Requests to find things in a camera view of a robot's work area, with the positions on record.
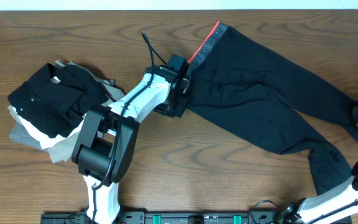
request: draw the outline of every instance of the cable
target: cable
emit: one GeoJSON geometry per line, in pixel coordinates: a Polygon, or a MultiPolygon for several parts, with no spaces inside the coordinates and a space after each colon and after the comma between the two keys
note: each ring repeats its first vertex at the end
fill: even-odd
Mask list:
{"type": "Polygon", "coordinates": [[[164,63],[167,64],[160,56],[159,54],[152,48],[149,39],[147,38],[146,32],[142,31],[142,37],[144,39],[144,41],[146,42],[147,46],[149,47],[149,51],[150,51],[150,57],[151,57],[151,61],[152,61],[152,74],[150,77],[150,80],[147,82],[146,86],[144,86],[142,89],[140,89],[138,92],[136,92],[128,101],[126,101],[124,103],[124,106],[121,110],[121,113],[119,115],[118,118],[118,126],[116,129],[116,138],[114,139],[114,145],[112,147],[112,152],[111,152],[111,158],[110,158],[110,162],[106,171],[106,174],[104,175],[102,181],[100,182],[100,184],[96,187],[92,186],[92,191],[93,191],[93,217],[92,217],[92,221],[91,224],[94,224],[94,219],[96,217],[96,191],[98,189],[100,189],[105,183],[106,181],[108,181],[110,179],[110,175],[112,172],[112,169],[115,165],[115,157],[116,157],[116,151],[117,151],[117,146],[118,146],[118,139],[119,139],[119,135],[120,135],[120,130],[121,130],[121,126],[122,126],[122,120],[124,119],[124,114],[125,111],[128,109],[128,106],[130,105],[130,103],[132,102],[132,100],[134,100],[137,96],[139,96],[139,94],[141,94],[145,89],[147,89],[148,87],[150,87],[150,85],[153,82],[153,78],[154,78],[154,55],[153,52],[157,55],[157,57],[164,63]]]}
{"type": "Polygon", "coordinates": [[[343,206],[342,208],[339,208],[339,209],[337,209],[337,210],[335,210],[335,211],[332,211],[332,212],[330,212],[330,213],[328,213],[328,214],[326,214],[326,215],[321,215],[319,218],[316,218],[315,220],[309,222],[309,224],[316,223],[316,222],[318,222],[318,221],[320,221],[320,220],[322,220],[322,219],[325,219],[325,218],[327,218],[327,217],[330,217],[331,215],[335,215],[335,214],[337,214],[337,213],[339,213],[339,212],[341,212],[341,211],[343,211],[343,210],[346,210],[346,209],[348,209],[348,208],[351,208],[351,207],[357,206],[357,205],[358,205],[358,200],[355,200],[354,202],[350,203],[349,205],[343,206]]]}
{"type": "MultiPolygon", "coordinates": [[[[253,216],[253,214],[251,214],[251,210],[254,209],[254,208],[256,208],[258,205],[260,205],[260,204],[262,204],[262,203],[272,203],[272,204],[274,204],[278,209],[280,209],[280,208],[278,207],[278,205],[276,205],[276,203],[272,202],[271,200],[261,200],[260,202],[256,203],[252,208],[249,209],[249,213],[250,213],[251,219],[252,219],[252,221],[254,221],[255,224],[259,224],[259,223],[257,223],[257,222],[254,220],[254,216],[253,216]]],[[[274,222],[274,219],[275,219],[276,215],[277,215],[277,212],[276,212],[276,214],[273,216],[273,221],[268,222],[268,223],[266,223],[266,224],[272,224],[272,223],[274,222]]]]}

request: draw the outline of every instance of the clothing tag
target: clothing tag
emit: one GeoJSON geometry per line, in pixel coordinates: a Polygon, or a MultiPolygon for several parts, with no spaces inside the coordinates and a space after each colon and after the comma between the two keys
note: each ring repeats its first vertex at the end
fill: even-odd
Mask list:
{"type": "Polygon", "coordinates": [[[53,77],[50,79],[51,82],[59,84],[60,83],[60,79],[58,77],[53,77]]]}

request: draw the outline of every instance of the green strip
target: green strip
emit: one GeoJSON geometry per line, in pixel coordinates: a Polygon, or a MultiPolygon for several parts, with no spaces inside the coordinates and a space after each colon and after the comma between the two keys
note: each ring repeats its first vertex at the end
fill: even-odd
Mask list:
{"type": "Polygon", "coordinates": [[[233,216],[233,224],[241,224],[241,216],[240,215],[234,215],[233,216]]]}
{"type": "Polygon", "coordinates": [[[153,224],[161,224],[161,215],[153,216],[153,224]]]}

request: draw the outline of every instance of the wood grain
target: wood grain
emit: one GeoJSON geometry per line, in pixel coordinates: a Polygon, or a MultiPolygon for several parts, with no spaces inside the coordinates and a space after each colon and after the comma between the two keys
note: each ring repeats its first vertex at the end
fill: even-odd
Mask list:
{"type": "MultiPolygon", "coordinates": [[[[142,30],[163,58],[190,58],[218,20],[358,100],[358,11],[0,12],[0,223],[39,223],[43,212],[88,205],[74,164],[52,164],[47,153],[10,142],[12,90],[44,63],[72,60],[129,91],[150,64],[142,30]]],[[[304,117],[351,165],[358,160],[345,130],[304,117]]],[[[152,113],[119,200],[160,211],[247,210],[263,199],[286,205],[316,194],[307,155],[266,152],[190,111],[181,119],[152,113]]]]}

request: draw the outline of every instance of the fabric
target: fabric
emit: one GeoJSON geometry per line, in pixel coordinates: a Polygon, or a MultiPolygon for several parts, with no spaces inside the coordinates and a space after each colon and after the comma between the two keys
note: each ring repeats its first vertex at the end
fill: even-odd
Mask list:
{"type": "Polygon", "coordinates": [[[341,125],[358,141],[351,118],[358,102],[220,22],[190,68],[188,109],[269,152],[312,149],[308,159],[318,194],[350,177],[339,150],[294,110],[341,125]]]}
{"type": "MultiPolygon", "coordinates": [[[[83,68],[74,62],[69,62],[68,64],[75,65],[88,72],[100,84],[102,89],[105,90],[105,94],[109,97],[109,99],[102,105],[108,106],[124,96],[120,89],[114,88],[114,80],[100,79],[93,75],[88,69],[83,68]]],[[[55,66],[63,68],[66,65],[61,61],[56,61],[55,66]]],[[[60,80],[57,77],[53,77],[51,81],[55,83],[60,83],[60,80]]],[[[55,138],[49,138],[44,133],[41,133],[38,129],[33,127],[31,123],[21,118],[16,113],[16,109],[13,106],[9,106],[8,109],[11,112],[12,117],[17,121],[9,135],[11,141],[14,141],[19,144],[24,144],[26,146],[34,147],[36,149],[43,149],[45,151],[48,151],[50,154],[51,161],[53,163],[69,160],[73,152],[78,133],[82,127],[82,123],[80,123],[80,125],[75,128],[67,138],[64,138],[60,135],[56,136],[55,138]],[[23,123],[26,125],[28,130],[33,130],[31,132],[32,134],[29,134],[22,121],[24,121],[23,123]]]]}
{"type": "Polygon", "coordinates": [[[58,68],[47,63],[14,90],[8,100],[17,114],[41,133],[49,138],[67,138],[87,110],[108,97],[85,70],[75,65],[58,68]],[[53,77],[59,82],[51,82],[53,77]]]}

